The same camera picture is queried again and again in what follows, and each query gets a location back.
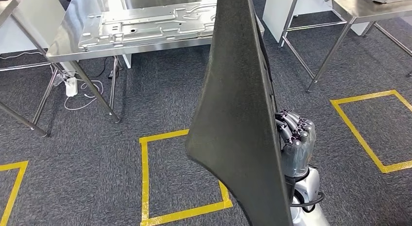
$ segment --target power cord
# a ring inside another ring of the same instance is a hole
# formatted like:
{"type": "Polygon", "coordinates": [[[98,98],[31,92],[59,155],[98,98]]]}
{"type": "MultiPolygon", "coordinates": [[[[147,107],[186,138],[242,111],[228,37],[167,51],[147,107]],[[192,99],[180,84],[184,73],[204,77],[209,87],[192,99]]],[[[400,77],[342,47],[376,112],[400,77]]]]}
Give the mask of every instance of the power cord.
{"type": "MultiPolygon", "coordinates": [[[[112,56],[106,57],[106,58],[104,59],[104,61],[103,61],[103,70],[102,70],[102,72],[100,72],[100,74],[98,74],[97,76],[91,76],[90,78],[98,78],[98,77],[100,77],[100,76],[104,73],[104,71],[106,70],[106,65],[107,65],[106,61],[107,61],[107,59],[108,59],[109,57],[112,57],[112,56]]],[[[76,72],[68,72],[68,71],[65,72],[65,74],[67,74],[67,73],[78,74],[78,73],[76,73],[76,72]]],[[[103,92],[104,92],[103,83],[100,82],[99,80],[91,80],[91,81],[92,81],[93,85],[97,88],[98,92],[99,92],[100,94],[103,94],[103,92]]],[[[86,88],[87,88],[86,83],[83,83],[83,84],[80,86],[80,89],[81,89],[81,90],[84,90],[84,89],[86,89],[86,88]]],[[[66,100],[65,100],[65,102],[64,102],[64,107],[65,107],[65,109],[70,110],[70,111],[80,110],[80,109],[86,108],[86,107],[89,106],[91,103],[93,103],[95,100],[97,100],[96,96],[89,96],[89,95],[87,95],[87,94],[84,94],[84,96],[87,97],[87,98],[89,98],[89,99],[92,99],[92,100],[91,100],[89,103],[87,103],[86,105],[82,106],[82,107],[79,107],[79,108],[69,108],[69,107],[67,106],[67,101],[69,100],[70,97],[67,97],[66,100]]]]}
{"type": "Polygon", "coordinates": [[[293,208],[305,208],[305,207],[310,207],[310,206],[316,205],[316,204],[322,202],[322,200],[325,198],[325,194],[323,192],[319,192],[318,196],[319,196],[318,199],[307,202],[307,203],[299,203],[299,204],[292,203],[291,207],[293,207],[293,208]]]}
{"type": "Polygon", "coordinates": [[[108,56],[108,57],[104,58],[104,61],[103,61],[103,70],[102,70],[102,72],[100,72],[100,74],[97,75],[97,76],[92,76],[91,78],[100,77],[100,76],[104,73],[104,71],[106,70],[106,61],[107,61],[107,59],[108,59],[109,57],[112,57],[112,56],[108,56]]]}
{"type": "MultiPolygon", "coordinates": [[[[99,92],[100,94],[103,94],[103,91],[104,91],[103,83],[101,83],[99,80],[91,80],[91,81],[93,82],[93,85],[97,88],[98,92],[99,92]],[[94,84],[94,83],[99,83],[100,86],[102,87],[102,90],[100,91],[100,87],[97,86],[97,85],[94,84]]],[[[80,86],[80,89],[82,89],[82,90],[84,90],[84,89],[86,89],[86,88],[87,88],[86,83],[83,83],[83,84],[80,86]]],[[[65,100],[65,103],[64,103],[65,109],[70,110],[70,111],[80,110],[80,109],[86,108],[86,107],[89,106],[91,103],[93,103],[95,100],[97,100],[96,96],[89,96],[89,95],[87,95],[87,94],[84,94],[84,96],[86,96],[86,97],[89,98],[89,99],[93,99],[93,100],[91,100],[89,103],[87,103],[86,105],[84,105],[84,106],[82,106],[82,107],[79,107],[79,108],[69,108],[69,107],[67,107],[66,104],[67,104],[67,101],[69,100],[69,98],[71,98],[71,97],[67,97],[66,100],[65,100]]]]}
{"type": "Polygon", "coordinates": [[[24,55],[24,54],[41,54],[41,53],[40,53],[40,52],[22,52],[21,54],[16,55],[16,56],[0,57],[0,59],[1,59],[1,60],[7,60],[7,59],[9,59],[9,58],[20,57],[20,56],[22,56],[22,55],[24,55]]]}

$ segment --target stainless steel table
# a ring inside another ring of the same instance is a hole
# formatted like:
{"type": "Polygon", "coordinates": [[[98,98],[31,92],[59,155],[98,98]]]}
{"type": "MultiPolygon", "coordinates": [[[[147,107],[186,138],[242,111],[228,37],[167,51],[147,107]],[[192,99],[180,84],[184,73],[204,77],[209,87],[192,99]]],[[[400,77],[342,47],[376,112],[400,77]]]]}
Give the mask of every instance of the stainless steel table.
{"type": "MultiPolygon", "coordinates": [[[[27,38],[37,47],[40,53],[43,54],[43,56],[47,59],[46,57],[46,51],[41,47],[41,45],[33,38],[33,36],[30,34],[30,32],[25,28],[23,23],[18,19],[18,17],[15,16],[15,8],[18,6],[18,2],[16,0],[0,0],[0,26],[3,25],[3,23],[8,19],[9,17],[12,18],[17,26],[23,31],[23,33],[27,36],[27,38]]],[[[57,73],[62,73],[62,70],[60,67],[58,67],[55,63],[50,63],[47,62],[46,65],[52,65],[53,66],[53,74],[52,77],[49,81],[49,84],[46,88],[46,92],[43,95],[43,98],[41,99],[40,105],[36,111],[36,114],[34,116],[33,122],[30,122],[29,120],[25,119],[18,113],[16,113],[14,110],[8,108],[5,104],[0,102],[0,109],[5,111],[7,114],[10,116],[14,117],[17,119],[19,122],[25,124],[32,130],[36,131],[38,134],[40,134],[42,137],[45,137],[48,135],[48,133],[39,127],[37,127],[37,122],[40,118],[40,115],[43,111],[44,105],[46,103],[46,100],[50,94],[50,91],[53,86],[53,81],[57,75],[57,73]]],[[[18,70],[18,69],[25,69],[29,67],[36,67],[36,66],[44,66],[43,64],[29,64],[29,65],[23,65],[23,66],[18,66],[18,67],[13,67],[13,68],[6,68],[8,70],[18,70]]]]}
{"type": "Polygon", "coordinates": [[[66,65],[72,66],[93,91],[100,103],[107,109],[115,122],[118,122],[119,118],[113,112],[113,105],[108,104],[100,95],[97,89],[92,85],[86,73],[80,68],[75,60],[207,45],[211,43],[212,36],[208,35],[187,39],[171,39],[149,44],[115,45],[112,47],[102,48],[94,47],[93,49],[85,50],[79,48],[79,42],[83,42],[82,38],[84,38],[85,35],[89,35],[89,33],[84,33],[84,28],[86,24],[90,23],[90,18],[100,15],[103,17],[104,15],[102,14],[104,13],[111,13],[110,16],[113,16],[115,14],[113,12],[118,12],[119,18],[121,18],[127,14],[125,10],[145,8],[145,10],[142,10],[142,12],[145,12],[149,8],[157,6],[160,7],[195,2],[216,3],[216,1],[217,0],[71,0],[62,24],[57,31],[55,40],[48,50],[47,57],[53,62],[66,62],[66,65]]]}
{"type": "MultiPolygon", "coordinates": [[[[293,1],[290,13],[288,15],[288,20],[286,24],[290,24],[290,20],[293,16],[293,10],[296,5],[297,0],[293,1]]],[[[293,54],[298,58],[299,62],[303,65],[305,70],[308,72],[310,77],[312,78],[312,82],[309,85],[307,91],[312,91],[314,85],[319,81],[320,76],[326,71],[326,66],[331,60],[332,56],[339,48],[340,44],[342,43],[344,37],[350,30],[350,27],[353,24],[357,23],[365,23],[369,22],[369,27],[366,29],[364,35],[367,35],[370,29],[375,26],[378,28],[382,33],[384,33],[387,37],[389,37],[396,45],[402,48],[406,53],[408,53],[412,57],[412,52],[408,49],[404,44],[399,42],[395,37],[393,37],[389,32],[379,26],[376,21],[396,18],[396,17],[406,17],[412,15],[412,0],[408,1],[401,1],[401,2],[393,2],[387,4],[376,3],[371,0],[332,0],[333,10],[335,10],[339,15],[341,15],[341,19],[344,20],[343,22],[334,22],[334,23],[327,23],[327,24],[319,24],[319,25],[309,25],[299,28],[288,28],[285,25],[282,38],[285,40],[286,44],[290,47],[293,54]],[[302,29],[310,29],[310,28],[318,28],[318,27],[325,27],[330,25],[342,24],[344,23],[345,26],[339,35],[335,45],[326,56],[323,64],[321,65],[320,69],[318,70],[317,74],[314,75],[313,72],[309,69],[306,63],[303,61],[302,57],[296,51],[296,49],[292,46],[290,41],[286,38],[286,32],[288,31],[295,31],[295,30],[302,30],[302,29]]]]}

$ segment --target yellow floor marking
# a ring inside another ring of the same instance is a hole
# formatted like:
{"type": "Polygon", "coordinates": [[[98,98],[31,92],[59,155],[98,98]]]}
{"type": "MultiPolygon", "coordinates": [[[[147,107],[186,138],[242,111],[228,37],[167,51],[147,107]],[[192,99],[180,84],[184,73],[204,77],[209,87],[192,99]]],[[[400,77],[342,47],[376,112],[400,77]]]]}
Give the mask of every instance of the yellow floor marking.
{"type": "Polygon", "coordinates": [[[149,217],[149,156],[148,156],[148,142],[156,141],[160,139],[169,139],[173,137],[187,135],[189,130],[180,130],[160,135],[153,135],[148,137],[142,137],[139,139],[142,149],[142,220],[140,226],[155,226],[164,224],[176,220],[181,220],[197,215],[210,213],[233,206],[232,201],[229,198],[229,191],[226,186],[219,181],[219,187],[222,194],[222,201],[214,204],[209,204],[202,207],[174,212],[171,214],[161,215],[157,217],[149,217]]]}
{"type": "Polygon", "coordinates": [[[19,169],[14,182],[13,189],[10,193],[9,200],[7,201],[6,208],[4,210],[3,216],[1,217],[0,226],[6,226],[7,221],[9,220],[10,214],[12,212],[14,202],[17,197],[18,190],[20,189],[20,184],[23,180],[24,173],[26,172],[28,161],[22,161],[13,164],[0,165],[0,171],[7,171],[12,169],[19,169]]]}
{"type": "Polygon", "coordinates": [[[390,95],[395,95],[410,111],[412,111],[412,105],[409,104],[409,102],[406,101],[405,98],[403,98],[396,90],[389,90],[389,91],[366,94],[366,95],[361,95],[361,96],[348,97],[348,98],[343,98],[339,100],[330,100],[333,107],[336,109],[336,111],[341,116],[343,121],[352,131],[353,135],[358,139],[359,143],[362,145],[366,153],[371,157],[371,159],[374,161],[374,163],[376,164],[376,166],[380,169],[382,173],[390,173],[393,171],[412,168],[412,160],[397,163],[397,164],[383,165],[382,162],[377,157],[377,155],[374,153],[374,151],[369,147],[368,143],[363,139],[363,137],[361,136],[359,131],[356,129],[356,127],[353,125],[353,123],[349,120],[347,115],[343,112],[339,104],[345,104],[345,103],[367,100],[367,99],[372,99],[372,98],[381,97],[381,96],[390,96],[390,95]]]}
{"type": "Polygon", "coordinates": [[[182,136],[182,135],[187,135],[189,133],[189,130],[179,130],[179,131],[174,131],[174,132],[169,132],[165,134],[160,134],[160,135],[152,135],[152,136],[147,136],[147,137],[141,137],[139,139],[139,142],[152,142],[156,140],[161,140],[161,139],[169,139],[177,136],[182,136]]]}

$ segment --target gray carpet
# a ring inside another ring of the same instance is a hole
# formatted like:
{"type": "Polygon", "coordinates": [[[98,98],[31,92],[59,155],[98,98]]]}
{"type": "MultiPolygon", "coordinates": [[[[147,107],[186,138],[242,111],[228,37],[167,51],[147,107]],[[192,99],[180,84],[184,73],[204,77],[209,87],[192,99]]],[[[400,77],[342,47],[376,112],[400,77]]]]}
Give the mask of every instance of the gray carpet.
{"type": "MultiPolygon", "coordinates": [[[[262,18],[265,0],[254,0],[262,18]]],[[[299,16],[294,26],[337,20],[333,13],[299,16]]],[[[380,23],[405,44],[411,26],[401,19],[380,23]]],[[[341,26],[289,33],[308,60],[320,66],[341,26]]],[[[345,125],[329,100],[396,89],[412,103],[412,59],[379,31],[368,38],[348,34],[315,91],[292,52],[264,36],[280,108],[312,119],[318,140],[313,164],[321,174],[326,199],[321,206],[332,226],[411,226],[412,169],[383,174],[345,125]]],[[[65,88],[53,89],[39,125],[51,131],[41,139],[0,112],[0,164],[28,160],[8,225],[133,225],[141,220],[141,147],[138,138],[187,129],[197,105],[209,46],[134,54],[133,68],[120,73],[113,124],[97,104],[79,111],[63,107],[65,88]]],[[[1,66],[34,62],[31,56],[1,66]]],[[[81,61],[95,76],[103,58],[81,61]]],[[[108,99],[109,70],[99,78],[108,99]]],[[[32,118],[50,78],[49,67],[0,72],[0,100],[32,118]]],[[[71,99],[73,107],[88,101],[71,99]]],[[[412,160],[411,112],[394,97],[342,105],[384,164],[412,160]]],[[[186,159],[184,136],[149,143],[150,217],[221,200],[218,181],[186,159]]],[[[0,212],[16,177],[0,172],[0,212]]],[[[240,207],[167,223],[174,226],[246,226],[240,207]]]]}

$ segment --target steel table top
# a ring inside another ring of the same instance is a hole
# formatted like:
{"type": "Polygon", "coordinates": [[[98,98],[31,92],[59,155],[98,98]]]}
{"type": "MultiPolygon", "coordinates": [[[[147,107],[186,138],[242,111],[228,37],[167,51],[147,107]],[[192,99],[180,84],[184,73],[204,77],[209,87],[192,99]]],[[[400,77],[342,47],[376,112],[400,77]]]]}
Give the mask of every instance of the steel table top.
{"type": "Polygon", "coordinates": [[[18,6],[16,0],[0,0],[0,27],[18,6]]]}
{"type": "Polygon", "coordinates": [[[412,16],[412,0],[378,3],[371,0],[332,0],[333,9],[346,21],[364,23],[412,16]]]}
{"type": "Polygon", "coordinates": [[[216,1],[217,0],[71,0],[62,24],[58,28],[54,42],[47,52],[47,57],[53,62],[66,62],[113,55],[207,45],[211,43],[212,36],[118,48],[114,47],[85,52],[79,48],[79,41],[82,38],[83,29],[88,16],[91,14],[116,11],[119,11],[119,14],[121,14],[120,11],[129,9],[191,2],[216,3],[216,1]]]}

